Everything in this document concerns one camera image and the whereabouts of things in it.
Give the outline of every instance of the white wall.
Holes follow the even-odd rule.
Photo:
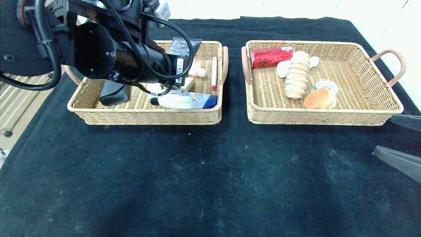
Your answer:
[[[173,19],[236,19],[240,16],[282,16],[350,20],[368,43],[380,52],[399,50],[408,69],[400,83],[421,110],[421,50],[416,47],[421,10],[420,0],[168,0]],[[392,55],[382,60],[393,74],[400,64]]]

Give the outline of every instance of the stacked cookies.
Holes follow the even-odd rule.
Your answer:
[[[293,53],[285,79],[285,94],[288,98],[296,100],[306,95],[309,67],[310,55],[304,51]]]

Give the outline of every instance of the marker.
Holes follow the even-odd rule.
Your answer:
[[[213,57],[212,60],[212,89],[216,90],[216,66],[217,66],[217,59]]]

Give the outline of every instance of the black cable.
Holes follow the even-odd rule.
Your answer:
[[[187,74],[189,72],[190,68],[193,65],[194,55],[193,55],[192,43],[191,43],[189,37],[186,35],[186,33],[184,33],[184,31],[182,29],[180,29],[178,26],[176,26],[175,24],[173,24],[169,21],[162,20],[160,18],[157,18],[155,16],[151,16],[151,15],[148,15],[148,14],[145,14],[145,13],[142,13],[142,15],[146,16],[146,20],[148,20],[148,21],[157,22],[157,23],[160,23],[160,24],[163,24],[165,26],[170,27],[171,29],[175,30],[177,33],[179,33],[184,38],[184,40],[187,43],[187,47],[189,48],[189,63],[187,64],[187,68],[184,71],[182,71],[181,73],[179,73],[179,75],[181,75],[181,76],[177,76],[177,77],[175,77],[175,79],[178,79],[178,78],[184,76],[185,74]],[[160,75],[155,74],[155,71],[152,71],[152,73],[156,76],[160,76]]]
[[[152,12],[155,12],[155,9],[148,2],[145,2],[145,5],[148,5],[152,9]]]
[[[27,84],[23,83],[14,79],[11,79],[10,77],[7,77],[3,75],[3,73],[0,74],[0,81],[7,83],[9,85],[25,89],[25,90],[32,90],[32,91],[44,91],[51,89],[55,87],[60,79],[61,79],[61,65],[59,63],[58,54],[56,52],[56,49],[54,48],[54,45],[52,44],[54,42],[54,38],[49,37],[49,33],[46,30],[46,27],[50,27],[48,22],[45,19],[45,16],[43,14],[44,11],[44,5],[46,0],[35,0],[35,19],[37,21],[37,26],[40,32],[41,37],[41,43],[43,43],[46,46],[47,54],[50,57],[51,63],[53,65],[53,78],[42,85],[33,85],[33,84]]]
[[[116,11],[127,11],[132,6],[132,4],[133,4],[133,0],[129,0],[129,3],[125,7],[119,8],[114,4],[112,6],[114,7]]]
[[[123,83],[123,84],[131,85],[131,86],[136,86],[137,88],[141,89],[141,91],[143,91],[145,93],[148,93],[150,95],[153,95],[153,96],[163,96],[163,95],[168,94],[170,92],[170,90],[172,89],[173,85],[174,85],[174,80],[171,80],[169,87],[167,87],[167,89],[164,92],[159,93],[159,94],[156,94],[156,93],[151,92],[148,89],[146,89],[142,84],[133,82],[133,81],[128,80],[126,78],[120,78],[118,80],[113,80],[113,81],[118,82],[118,83]]]
[[[140,42],[140,46],[142,47],[143,51],[145,51],[145,54],[146,54],[146,60],[147,60],[147,65],[149,65],[149,62],[150,62],[150,60],[151,60],[151,56],[149,55],[149,52],[148,52],[148,50],[146,49],[146,46],[145,46],[142,42]]]
[[[100,0],[100,1],[107,7],[107,9],[110,11],[110,13],[114,16],[115,20],[117,21],[118,26],[122,30],[123,35],[125,36],[125,38],[129,42],[130,47],[134,51],[138,60],[140,62],[142,62],[144,65],[146,65],[147,69],[152,74],[154,74],[155,76],[160,77],[162,79],[175,80],[175,79],[178,79],[178,78],[184,76],[185,74],[187,74],[189,72],[189,70],[190,70],[190,68],[192,67],[192,64],[193,64],[193,57],[194,57],[193,56],[193,46],[192,46],[192,43],[189,40],[189,37],[178,26],[174,25],[171,22],[164,21],[162,19],[159,19],[159,18],[156,18],[156,17],[153,17],[153,16],[149,16],[149,15],[146,15],[146,14],[143,13],[143,15],[145,15],[147,17],[147,20],[161,23],[161,24],[166,25],[166,26],[170,27],[171,29],[177,31],[180,35],[182,35],[182,37],[185,39],[185,41],[187,43],[187,46],[189,47],[190,56],[189,56],[189,63],[187,65],[187,68],[177,75],[164,75],[164,74],[161,74],[161,73],[155,71],[151,66],[149,66],[149,64],[147,64],[145,62],[145,60],[143,59],[140,51],[136,47],[136,43],[134,42],[134,40],[131,37],[129,31],[127,30],[126,26],[124,25],[123,20],[121,19],[121,17],[117,13],[117,11],[112,7],[112,4],[110,3],[110,1],[109,0]]]

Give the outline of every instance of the black fabric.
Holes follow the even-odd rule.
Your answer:
[[[173,20],[229,48],[215,126],[89,126],[65,77],[0,170],[2,237],[421,235],[421,184],[371,155],[421,156],[421,134],[381,127],[254,125],[240,49],[248,40],[329,40],[375,52],[348,21]],[[152,39],[170,40],[169,29]],[[376,62],[387,79],[392,74]],[[405,114],[419,111],[397,84]]]

